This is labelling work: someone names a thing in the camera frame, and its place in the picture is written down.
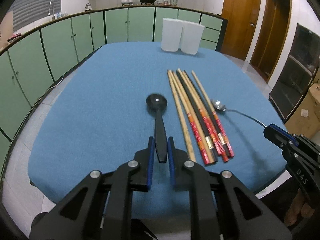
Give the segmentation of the person's right hand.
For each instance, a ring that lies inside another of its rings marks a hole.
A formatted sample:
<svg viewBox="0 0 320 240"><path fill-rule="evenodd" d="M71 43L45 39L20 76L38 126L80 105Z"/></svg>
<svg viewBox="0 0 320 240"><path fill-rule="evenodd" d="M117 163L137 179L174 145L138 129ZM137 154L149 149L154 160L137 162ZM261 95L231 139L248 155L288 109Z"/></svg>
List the person's right hand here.
<svg viewBox="0 0 320 240"><path fill-rule="evenodd" d="M286 226L292 226L298 220L299 215L303 218L311 218L314 212L315 209L306 202L304 194L298 189L297 195L285 215L284 224Z"/></svg>

